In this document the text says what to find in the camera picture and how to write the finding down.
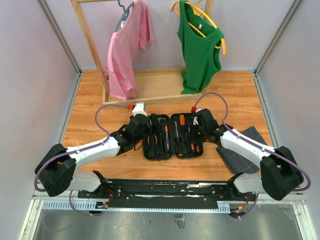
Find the tool kit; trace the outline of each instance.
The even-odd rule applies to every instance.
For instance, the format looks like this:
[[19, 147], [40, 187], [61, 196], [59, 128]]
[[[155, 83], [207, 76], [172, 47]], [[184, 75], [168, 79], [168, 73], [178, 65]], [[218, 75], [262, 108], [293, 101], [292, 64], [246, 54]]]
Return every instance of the tool kit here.
[[196, 144], [194, 135], [197, 120], [192, 113], [150, 116], [152, 135], [143, 140], [143, 155], [151, 161], [196, 158], [203, 154], [203, 144]]

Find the gray folded cloth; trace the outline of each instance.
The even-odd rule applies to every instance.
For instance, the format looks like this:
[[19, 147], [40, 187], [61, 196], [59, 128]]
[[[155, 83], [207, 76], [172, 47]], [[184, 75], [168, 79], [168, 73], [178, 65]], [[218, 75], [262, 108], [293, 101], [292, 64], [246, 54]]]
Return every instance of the gray folded cloth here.
[[[251, 126], [248, 129], [244, 130], [242, 134], [261, 144], [266, 144], [265, 140], [259, 134], [259, 132], [254, 126]], [[230, 171], [233, 174], [238, 174], [238, 173], [254, 174], [260, 169], [251, 161], [241, 156], [240, 154], [235, 153], [232, 150], [218, 146], [216, 148], [216, 151], [224, 161], [225, 165], [228, 167], [228, 169], [230, 169]]]

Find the white wall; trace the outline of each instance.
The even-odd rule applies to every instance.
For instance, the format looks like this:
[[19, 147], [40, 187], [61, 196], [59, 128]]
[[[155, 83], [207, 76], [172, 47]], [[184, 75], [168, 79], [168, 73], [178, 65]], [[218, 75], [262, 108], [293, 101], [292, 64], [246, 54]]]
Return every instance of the white wall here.
[[18, 239], [34, 169], [57, 143], [76, 73], [35, 0], [0, 1], [1, 239]]
[[259, 74], [280, 144], [312, 180], [305, 192], [320, 237], [320, 1], [305, 0]]
[[[177, 36], [179, 17], [171, 12], [176, 0], [144, 0], [148, 6], [156, 42], [142, 55], [135, 69], [184, 66]], [[128, 6], [132, 0], [122, 0]], [[227, 55], [220, 55], [224, 70], [253, 70], [270, 44], [293, 0], [216, 0], [212, 19], [225, 35]], [[70, 0], [47, 0], [61, 31], [82, 69], [95, 69], [86, 40]], [[201, 9], [205, 9], [205, 0]], [[111, 35], [121, 17], [117, 1], [83, 3], [101, 61], [107, 64]]]

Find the robotic arm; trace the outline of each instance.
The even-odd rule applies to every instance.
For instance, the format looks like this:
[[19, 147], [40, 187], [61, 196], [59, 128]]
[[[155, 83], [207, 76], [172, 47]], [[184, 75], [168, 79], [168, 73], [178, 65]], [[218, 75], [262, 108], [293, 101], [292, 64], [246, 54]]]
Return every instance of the robotic arm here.
[[[141, 139], [151, 134], [151, 125], [144, 103], [137, 103], [132, 113], [133, 117], [130, 118], [129, 124], [111, 133], [107, 141], [103, 138], [68, 148], [64, 148], [60, 143], [54, 145], [35, 169], [48, 195], [54, 197], [66, 190], [86, 190], [96, 197], [102, 196], [106, 192], [106, 179], [98, 171], [76, 170], [99, 159], [130, 151]], [[227, 182], [231, 196], [236, 198], [243, 193], [256, 192], [267, 193], [275, 200], [282, 200], [304, 181], [299, 170], [269, 153], [270, 151], [278, 153], [295, 164], [296, 161], [288, 148], [263, 145], [235, 129], [231, 133], [225, 125], [218, 125], [208, 109], [198, 109], [193, 114], [196, 123], [193, 139], [196, 144], [210, 142], [233, 150], [261, 169], [261, 173], [238, 173], [233, 176]], [[244, 141], [243, 138], [259, 145], [261, 149]]]

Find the wooden clothes rack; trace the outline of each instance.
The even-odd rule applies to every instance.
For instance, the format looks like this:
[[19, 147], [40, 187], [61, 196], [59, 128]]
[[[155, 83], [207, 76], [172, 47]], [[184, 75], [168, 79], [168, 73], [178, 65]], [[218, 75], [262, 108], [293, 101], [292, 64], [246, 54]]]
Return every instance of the wooden clothes rack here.
[[[183, 67], [159, 68], [134, 71], [134, 79], [139, 88], [138, 96], [135, 99], [122, 101], [118, 98], [110, 96], [109, 87], [107, 85], [108, 72], [104, 70], [98, 51], [91, 35], [88, 22], [84, 11], [81, 7], [82, 3], [109, 2], [116, 0], [71, 0], [75, 14], [82, 28], [84, 37], [89, 46], [94, 64], [103, 85], [102, 104], [135, 104], [145, 102], [146, 104], [173, 103], [183, 101], [197, 100], [202, 94], [181, 94], [183, 88], [183, 79], [181, 72]], [[212, 14], [215, 0], [207, 0], [205, 3], [205, 13], [209, 16]]]

